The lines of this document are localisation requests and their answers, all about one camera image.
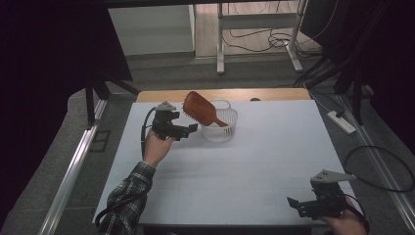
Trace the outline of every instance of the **transparent container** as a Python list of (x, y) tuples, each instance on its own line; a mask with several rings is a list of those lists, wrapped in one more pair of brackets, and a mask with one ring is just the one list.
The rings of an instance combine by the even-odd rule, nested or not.
[(213, 100), (212, 102), (225, 102), (228, 104), (228, 107), (225, 109), (216, 108), (217, 118), (227, 123), (228, 125), (220, 127), (215, 122), (212, 123), (210, 126), (205, 126), (201, 124), (202, 134), (210, 142), (224, 143), (230, 140), (235, 135), (238, 113), (231, 108), (231, 104), (226, 100)]

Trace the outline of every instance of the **wooden brush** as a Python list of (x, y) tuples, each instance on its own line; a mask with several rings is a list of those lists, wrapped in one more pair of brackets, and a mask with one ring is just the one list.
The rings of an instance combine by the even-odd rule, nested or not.
[(214, 105), (196, 91), (191, 91), (187, 95), (183, 111), (204, 126), (210, 126), (213, 122), (216, 122), (220, 127), (228, 125), (217, 118)]

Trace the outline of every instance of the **wall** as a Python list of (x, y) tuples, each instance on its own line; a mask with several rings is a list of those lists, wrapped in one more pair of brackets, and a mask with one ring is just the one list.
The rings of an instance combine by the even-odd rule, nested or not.
[(193, 52), (193, 6), (109, 9), (125, 56)]

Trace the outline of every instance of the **human hand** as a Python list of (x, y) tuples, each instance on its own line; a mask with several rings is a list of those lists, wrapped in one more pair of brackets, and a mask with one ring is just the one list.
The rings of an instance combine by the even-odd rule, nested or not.
[(143, 161), (156, 167), (167, 155), (174, 140), (175, 138), (173, 137), (162, 140), (156, 132), (150, 129), (146, 137), (146, 151), (144, 153)]
[[(354, 207), (349, 197), (346, 201)], [(323, 216), (319, 219), (327, 223), (335, 235), (367, 235), (362, 221), (349, 210), (345, 210), (340, 217)]]

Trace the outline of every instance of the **power strip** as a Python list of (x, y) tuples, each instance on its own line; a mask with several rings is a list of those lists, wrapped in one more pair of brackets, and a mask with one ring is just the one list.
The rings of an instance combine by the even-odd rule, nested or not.
[(342, 117), (336, 117), (336, 111), (332, 111), (327, 114), (327, 116), (335, 123), (337, 124), (342, 130), (344, 130), (347, 134), (351, 134), (356, 129), (348, 123), (344, 118)]

